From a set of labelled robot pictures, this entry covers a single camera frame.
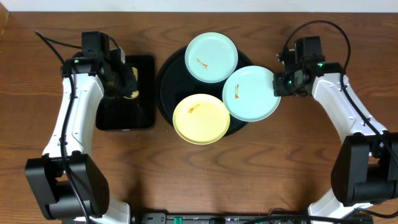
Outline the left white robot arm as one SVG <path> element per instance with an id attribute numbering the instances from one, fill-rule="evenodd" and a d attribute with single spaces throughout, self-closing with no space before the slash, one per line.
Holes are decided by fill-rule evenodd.
<path id="1" fill-rule="evenodd" d="M 25 176 L 43 216 L 69 223 L 132 223 L 131 207 L 112 198 L 91 158 L 95 116 L 104 96 L 99 76 L 73 71 L 63 79 L 57 122 L 42 156 Z"/>

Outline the yellow plate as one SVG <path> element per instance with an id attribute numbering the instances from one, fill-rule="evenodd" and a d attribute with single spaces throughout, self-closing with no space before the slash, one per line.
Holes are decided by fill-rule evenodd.
<path id="1" fill-rule="evenodd" d="M 192 144 L 211 144 L 221 139 L 230 126 L 224 103 L 207 94 L 184 98 L 174 109 L 172 122 L 177 134 Z"/>

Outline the green yellow sponge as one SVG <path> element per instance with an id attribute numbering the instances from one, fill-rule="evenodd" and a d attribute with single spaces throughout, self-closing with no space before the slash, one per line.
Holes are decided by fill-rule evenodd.
<path id="1" fill-rule="evenodd" d="M 126 74 L 124 75 L 126 85 L 128 86 L 127 93 L 124 98 L 133 100 L 139 96 L 137 78 L 138 78 L 138 71 L 135 67 L 129 67 L 126 70 Z"/>

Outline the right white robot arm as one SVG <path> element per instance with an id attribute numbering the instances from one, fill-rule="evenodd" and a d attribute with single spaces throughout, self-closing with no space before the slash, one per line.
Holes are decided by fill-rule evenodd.
<path id="1" fill-rule="evenodd" d="M 373 118 L 353 91 L 343 67 L 326 62 L 319 45 L 295 44 L 278 54 L 276 96 L 312 96 L 342 142 L 331 189 L 307 208 L 309 223 L 344 223 L 354 212 L 397 198 L 397 133 Z"/>

